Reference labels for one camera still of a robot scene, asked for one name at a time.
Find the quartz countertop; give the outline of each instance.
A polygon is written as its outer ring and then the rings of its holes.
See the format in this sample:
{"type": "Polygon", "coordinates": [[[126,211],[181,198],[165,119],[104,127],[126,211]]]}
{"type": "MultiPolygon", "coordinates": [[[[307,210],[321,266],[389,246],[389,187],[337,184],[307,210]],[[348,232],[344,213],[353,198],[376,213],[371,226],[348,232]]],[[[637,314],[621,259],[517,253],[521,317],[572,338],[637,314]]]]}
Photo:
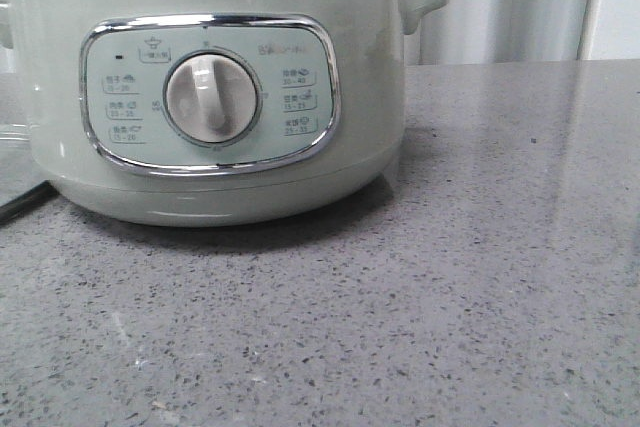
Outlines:
{"type": "Polygon", "coordinates": [[[640,61],[407,70],[325,208],[0,227],[0,425],[640,424],[640,61]]]}

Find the white knob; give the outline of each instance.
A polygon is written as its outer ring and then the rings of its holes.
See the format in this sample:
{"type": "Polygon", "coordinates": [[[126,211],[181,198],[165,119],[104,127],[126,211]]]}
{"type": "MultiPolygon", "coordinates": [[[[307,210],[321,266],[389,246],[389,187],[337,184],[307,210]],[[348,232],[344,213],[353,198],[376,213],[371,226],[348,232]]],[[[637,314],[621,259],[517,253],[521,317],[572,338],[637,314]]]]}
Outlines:
{"type": "Polygon", "coordinates": [[[245,68],[219,54],[188,58],[167,83],[169,116],[182,132],[201,142],[227,142],[240,135],[256,114],[257,99],[245,68]]]}

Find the control panel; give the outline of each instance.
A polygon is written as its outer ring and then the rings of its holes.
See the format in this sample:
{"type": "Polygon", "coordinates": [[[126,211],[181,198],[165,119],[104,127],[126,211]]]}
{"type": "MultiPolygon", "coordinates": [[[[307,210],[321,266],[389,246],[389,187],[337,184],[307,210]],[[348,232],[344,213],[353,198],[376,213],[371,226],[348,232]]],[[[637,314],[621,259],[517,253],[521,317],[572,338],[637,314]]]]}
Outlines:
{"type": "Polygon", "coordinates": [[[111,20],[81,55],[87,135],[135,173],[280,167],[320,151],[339,120],[331,39],[306,16],[111,20]]]}

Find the pot handle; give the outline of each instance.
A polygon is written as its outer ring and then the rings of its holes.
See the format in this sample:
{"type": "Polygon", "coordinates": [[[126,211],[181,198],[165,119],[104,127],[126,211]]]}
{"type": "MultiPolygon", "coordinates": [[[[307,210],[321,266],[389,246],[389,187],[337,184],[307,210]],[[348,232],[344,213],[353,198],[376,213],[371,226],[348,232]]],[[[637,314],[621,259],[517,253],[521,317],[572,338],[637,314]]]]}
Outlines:
{"type": "Polygon", "coordinates": [[[0,44],[7,49],[13,49],[13,39],[9,27],[9,0],[0,0],[0,44]]]}
{"type": "Polygon", "coordinates": [[[444,7],[447,2],[449,0],[398,0],[404,34],[413,34],[420,25],[422,17],[432,10],[444,7]]]}

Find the speckled stone countertop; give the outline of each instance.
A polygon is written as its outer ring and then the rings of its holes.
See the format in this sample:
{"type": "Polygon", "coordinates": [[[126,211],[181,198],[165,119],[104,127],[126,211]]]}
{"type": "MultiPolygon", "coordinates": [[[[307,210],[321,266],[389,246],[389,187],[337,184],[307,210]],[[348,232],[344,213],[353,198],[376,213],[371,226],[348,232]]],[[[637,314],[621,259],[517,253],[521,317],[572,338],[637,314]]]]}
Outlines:
{"type": "Polygon", "coordinates": [[[0,228],[0,425],[640,425],[640,61],[407,89],[397,168],[312,213],[0,228]]]}

